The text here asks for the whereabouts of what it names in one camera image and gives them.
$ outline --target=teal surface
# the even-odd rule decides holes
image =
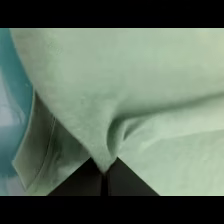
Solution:
[[[16,176],[11,162],[26,131],[31,105],[32,86],[9,29],[0,28],[0,195],[7,194],[5,181]]]

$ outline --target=black object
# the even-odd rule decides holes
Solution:
[[[85,162],[49,196],[158,196],[120,159],[101,174],[92,159]]]

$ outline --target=blue surface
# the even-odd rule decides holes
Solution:
[[[4,180],[16,176],[11,162],[28,125],[32,94],[9,29],[0,28],[0,195]]]

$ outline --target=towel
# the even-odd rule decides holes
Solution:
[[[11,34],[40,98],[102,172],[119,156],[159,194],[224,195],[223,29]]]

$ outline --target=light green cloth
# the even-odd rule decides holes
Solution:
[[[11,33],[41,99],[101,171],[119,155],[159,194],[224,195],[223,29]]]

